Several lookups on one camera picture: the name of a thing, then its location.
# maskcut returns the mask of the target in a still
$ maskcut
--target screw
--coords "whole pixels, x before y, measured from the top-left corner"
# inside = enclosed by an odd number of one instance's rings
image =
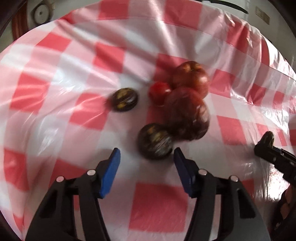
[[[239,178],[236,175],[232,175],[230,177],[230,180],[233,181],[233,182],[238,182]]]
[[[58,183],[61,183],[63,180],[64,180],[64,177],[63,176],[57,177],[57,182]]]
[[[94,169],[90,169],[90,170],[87,171],[87,174],[88,174],[89,176],[93,176],[93,175],[96,174],[96,170],[94,170]]]
[[[205,169],[199,169],[198,170],[198,174],[199,175],[202,175],[202,176],[205,176],[207,174],[207,170],[205,170]]]

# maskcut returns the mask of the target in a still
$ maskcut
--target blue finger pad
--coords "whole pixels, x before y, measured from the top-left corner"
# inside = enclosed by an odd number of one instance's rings
[[[190,196],[193,196],[193,183],[195,181],[194,172],[190,168],[188,160],[184,157],[180,148],[176,148],[174,151],[174,163],[177,168],[181,183],[184,191]]]
[[[120,150],[115,148],[109,158],[110,163],[101,179],[101,189],[99,192],[101,198],[104,198],[110,192],[118,166],[120,164],[120,157]]]

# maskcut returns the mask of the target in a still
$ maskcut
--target checkered tablecloth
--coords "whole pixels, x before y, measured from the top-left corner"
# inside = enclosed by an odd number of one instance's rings
[[[187,60],[212,79],[211,122],[201,140],[175,146],[213,175],[239,176],[260,210],[279,197],[287,183],[253,154],[267,130],[275,146],[296,146],[296,75],[277,49],[247,22],[198,2],[103,0],[0,54],[0,210],[19,237],[57,176],[77,177],[118,147],[111,193],[99,201],[111,240],[183,240],[194,200],[172,161],[145,160],[135,140],[163,121],[150,83]],[[135,88],[139,103],[112,112],[106,99],[122,87]]]

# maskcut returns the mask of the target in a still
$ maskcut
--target tomato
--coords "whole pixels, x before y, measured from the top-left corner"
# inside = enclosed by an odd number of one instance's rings
[[[171,91],[168,83],[155,82],[150,86],[148,95],[153,104],[163,106],[165,98],[171,93]]]
[[[166,125],[176,139],[200,139],[210,124],[210,115],[201,96],[192,88],[172,91],[164,104]]]
[[[199,63],[188,61],[176,68],[171,85],[174,89],[181,86],[192,88],[203,99],[209,92],[209,81],[208,74]]]

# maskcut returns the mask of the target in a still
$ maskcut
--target background wall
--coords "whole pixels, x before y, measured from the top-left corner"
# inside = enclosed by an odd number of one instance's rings
[[[29,0],[28,1],[28,14],[41,0]],[[55,3],[55,10],[53,19],[57,19],[73,9],[80,8],[82,6],[97,2],[98,0],[49,0],[49,2]],[[290,30],[288,24],[276,10],[276,8],[268,0],[225,0],[234,3],[244,9],[249,14],[244,14],[241,11],[233,8],[223,6],[220,4],[211,4],[209,1],[204,1],[204,4],[218,7],[222,10],[228,11],[255,26],[260,32],[269,39],[273,45],[280,51],[284,58],[287,59],[289,64],[296,70],[296,38]],[[270,17],[270,25],[265,23],[259,16],[256,15],[256,6],[263,10]],[[28,20],[29,28],[33,28],[32,20]],[[5,32],[0,38],[0,52],[13,42],[11,25],[7,27]]]
[[[289,64],[296,70],[296,38],[291,29],[280,15],[277,9],[268,0],[226,0],[234,3],[249,12],[245,15],[241,11],[232,9],[220,4],[211,4],[209,1],[204,1],[205,4],[218,7],[228,11],[250,23],[260,30],[260,32],[269,39],[273,45],[280,51]],[[256,15],[256,6],[259,7],[270,17],[270,24],[265,23],[259,16]]]

